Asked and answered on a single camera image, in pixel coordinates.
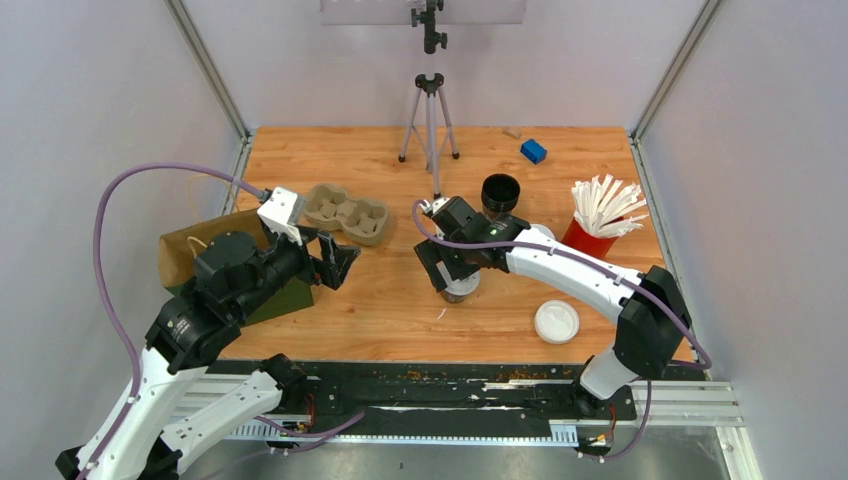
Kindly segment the green paper bag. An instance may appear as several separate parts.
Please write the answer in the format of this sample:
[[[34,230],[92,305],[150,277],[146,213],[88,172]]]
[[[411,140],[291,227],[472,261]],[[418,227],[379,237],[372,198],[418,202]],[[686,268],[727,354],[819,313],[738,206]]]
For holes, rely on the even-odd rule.
[[[261,249],[270,245],[256,209],[219,216],[163,234],[159,238],[157,257],[163,288],[172,295],[177,295],[183,285],[195,275],[195,258],[207,250],[216,236],[230,231],[248,233]],[[299,279],[293,279],[255,311],[247,319],[246,325],[259,324],[314,305],[311,287]]]

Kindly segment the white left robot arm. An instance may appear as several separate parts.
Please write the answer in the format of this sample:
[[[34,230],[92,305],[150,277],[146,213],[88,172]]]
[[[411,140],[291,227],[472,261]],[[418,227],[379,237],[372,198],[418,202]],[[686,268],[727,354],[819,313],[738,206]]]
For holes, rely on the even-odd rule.
[[[170,421],[185,393],[260,306],[294,278],[338,289],[361,254],[360,247],[339,245],[312,227],[296,242],[266,236],[270,244],[262,250],[249,233],[226,232],[195,258],[194,277],[163,304],[145,336],[139,387],[127,388],[126,401],[87,444],[59,454],[63,478],[176,479],[247,420],[304,405],[305,372],[277,354],[218,400]],[[114,421],[120,426],[111,427]]]

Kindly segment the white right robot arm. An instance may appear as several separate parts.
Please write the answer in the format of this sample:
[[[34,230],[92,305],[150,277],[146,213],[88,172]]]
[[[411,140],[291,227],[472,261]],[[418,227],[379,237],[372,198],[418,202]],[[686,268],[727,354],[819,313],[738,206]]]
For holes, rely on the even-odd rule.
[[[614,324],[612,345],[584,364],[570,392],[573,408],[584,417],[601,414],[634,380],[661,379],[691,336],[680,290],[662,267],[640,272],[604,262],[518,217],[490,219],[459,196],[418,200],[412,215],[437,228],[430,233],[422,227],[425,239],[414,248],[436,291],[484,268],[496,269],[553,287]]]

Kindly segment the brown coffee cup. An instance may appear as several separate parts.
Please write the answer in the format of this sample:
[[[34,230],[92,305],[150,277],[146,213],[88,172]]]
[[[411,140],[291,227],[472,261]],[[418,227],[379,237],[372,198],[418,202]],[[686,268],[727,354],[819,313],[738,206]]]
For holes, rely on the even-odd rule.
[[[456,292],[451,292],[449,290],[443,290],[443,291],[440,292],[440,295],[445,302],[447,302],[449,304],[455,304],[455,303],[460,303],[460,302],[464,301],[470,295],[470,293],[469,292],[456,293]]]
[[[556,239],[556,235],[547,226],[542,225],[542,224],[532,224],[532,227],[535,228],[536,230],[538,230],[539,232],[541,232],[545,237],[552,239],[552,240]]]

